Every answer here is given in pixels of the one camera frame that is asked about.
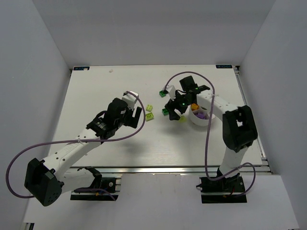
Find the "lime lego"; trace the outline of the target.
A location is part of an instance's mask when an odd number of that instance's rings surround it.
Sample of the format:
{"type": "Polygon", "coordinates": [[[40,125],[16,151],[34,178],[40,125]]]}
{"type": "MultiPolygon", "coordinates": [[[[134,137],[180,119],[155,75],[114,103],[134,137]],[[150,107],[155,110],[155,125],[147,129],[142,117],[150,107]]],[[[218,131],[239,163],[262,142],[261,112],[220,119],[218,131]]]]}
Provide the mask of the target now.
{"type": "Polygon", "coordinates": [[[187,118],[183,115],[180,117],[179,122],[184,123],[187,121],[187,118]]]}
{"type": "Polygon", "coordinates": [[[153,106],[152,106],[151,104],[148,104],[148,105],[146,106],[146,111],[147,111],[147,112],[151,112],[152,109],[153,109],[153,106]]]}
{"type": "Polygon", "coordinates": [[[154,119],[153,113],[147,113],[147,114],[145,115],[145,121],[146,121],[146,122],[148,122],[148,121],[150,121],[150,120],[153,120],[153,119],[154,119]]]}

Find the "orange long lego brick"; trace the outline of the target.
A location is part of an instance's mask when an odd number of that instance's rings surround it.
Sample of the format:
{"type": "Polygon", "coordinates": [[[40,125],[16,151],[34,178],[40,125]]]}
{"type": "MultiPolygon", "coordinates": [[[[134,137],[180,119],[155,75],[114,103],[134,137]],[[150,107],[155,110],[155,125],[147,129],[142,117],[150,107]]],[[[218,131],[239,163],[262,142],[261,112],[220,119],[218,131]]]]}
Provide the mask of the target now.
{"type": "Polygon", "coordinates": [[[195,111],[195,110],[199,110],[200,106],[193,103],[193,104],[191,104],[190,108],[191,108],[192,111],[195,111]]]}

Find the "dark green small lego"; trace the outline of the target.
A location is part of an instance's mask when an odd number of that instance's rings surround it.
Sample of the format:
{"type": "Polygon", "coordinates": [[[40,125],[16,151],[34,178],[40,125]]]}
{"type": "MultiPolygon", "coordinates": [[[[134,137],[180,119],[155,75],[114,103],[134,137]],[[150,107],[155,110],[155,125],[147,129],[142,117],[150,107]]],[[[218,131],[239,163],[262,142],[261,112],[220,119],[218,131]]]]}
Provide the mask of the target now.
{"type": "Polygon", "coordinates": [[[165,91],[160,91],[160,92],[159,92],[159,95],[160,95],[161,97],[165,97],[165,96],[167,95],[167,93],[166,93],[165,91]]]}

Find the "purple lego brick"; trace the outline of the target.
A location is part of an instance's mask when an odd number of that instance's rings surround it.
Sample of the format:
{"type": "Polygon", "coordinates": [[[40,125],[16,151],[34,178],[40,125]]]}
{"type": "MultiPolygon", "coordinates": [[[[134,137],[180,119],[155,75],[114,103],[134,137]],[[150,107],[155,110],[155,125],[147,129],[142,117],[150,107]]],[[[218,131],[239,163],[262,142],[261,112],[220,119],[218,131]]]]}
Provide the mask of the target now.
{"type": "Polygon", "coordinates": [[[209,119],[207,114],[203,114],[203,113],[197,113],[195,114],[196,117],[198,117],[199,119],[203,119],[203,120],[207,120],[209,119]]]}

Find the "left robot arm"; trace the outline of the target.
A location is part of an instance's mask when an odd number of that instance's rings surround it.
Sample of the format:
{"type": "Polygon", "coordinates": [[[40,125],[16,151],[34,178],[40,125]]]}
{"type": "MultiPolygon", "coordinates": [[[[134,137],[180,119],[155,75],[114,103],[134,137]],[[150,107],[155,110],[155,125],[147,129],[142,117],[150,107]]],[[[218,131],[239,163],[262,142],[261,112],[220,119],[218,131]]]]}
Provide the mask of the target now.
{"type": "Polygon", "coordinates": [[[69,172],[69,168],[83,156],[112,137],[122,126],[137,128],[144,107],[136,107],[139,95],[125,92],[115,98],[106,111],[101,111],[73,140],[64,141],[64,147],[42,160],[34,158],[27,165],[25,187],[45,207],[53,204],[67,191],[109,194],[101,173],[92,166],[69,172]]]}

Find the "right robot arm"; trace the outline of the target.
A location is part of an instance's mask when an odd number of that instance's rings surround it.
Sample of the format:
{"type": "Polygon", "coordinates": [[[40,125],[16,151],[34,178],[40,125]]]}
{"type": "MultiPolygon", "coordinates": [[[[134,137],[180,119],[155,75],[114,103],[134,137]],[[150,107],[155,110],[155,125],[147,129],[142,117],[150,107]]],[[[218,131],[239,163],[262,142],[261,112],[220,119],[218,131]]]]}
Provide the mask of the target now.
{"type": "Polygon", "coordinates": [[[169,94],[170,99],[165,104],[170,120],[179,120],[180,115],[185,113],[192,104],[207,109],[209,116],[215,116],[222,121],[222,136],[226,149],[223,161],[218,168],[216,178],[234,177],[239,173],[242,159],[258,138],[258,133],[249,106],[237,106],[231,104],[215,93],[213,85],[199,86],[195,83],[192,72],[189,76],[180,80],[182,92],[173,85],[166,84],[162,93],[169,94]]]}

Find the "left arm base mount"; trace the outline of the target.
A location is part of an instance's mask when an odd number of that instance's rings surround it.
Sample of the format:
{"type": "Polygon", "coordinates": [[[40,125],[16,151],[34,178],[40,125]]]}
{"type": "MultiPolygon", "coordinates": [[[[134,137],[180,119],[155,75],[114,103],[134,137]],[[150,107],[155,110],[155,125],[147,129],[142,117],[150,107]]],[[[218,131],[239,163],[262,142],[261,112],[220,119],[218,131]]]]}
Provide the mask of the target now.
{"type": "Polygon", "coordinates": [[[89,173],[93,180],[86,187],[76,188],[71,192],[73,201],[116,201],[120,192],[119,177],[103,176],[97,169],[88,166],[79,168],[77,172],[89,173]]]}

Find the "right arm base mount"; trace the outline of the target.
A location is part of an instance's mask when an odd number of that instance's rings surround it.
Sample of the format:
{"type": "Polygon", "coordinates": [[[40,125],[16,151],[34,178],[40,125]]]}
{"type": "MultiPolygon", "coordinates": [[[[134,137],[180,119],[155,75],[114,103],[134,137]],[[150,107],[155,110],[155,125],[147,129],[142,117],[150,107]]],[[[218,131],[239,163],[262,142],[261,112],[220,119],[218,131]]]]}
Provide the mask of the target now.
{"type": "Polygon", "coordinates": [[[203,204],[238,204],[247,203],[243,178],[238,173],[229,178],[211,181],[207,177],[200,178],[196,188],[201,192],[203,204]]]}

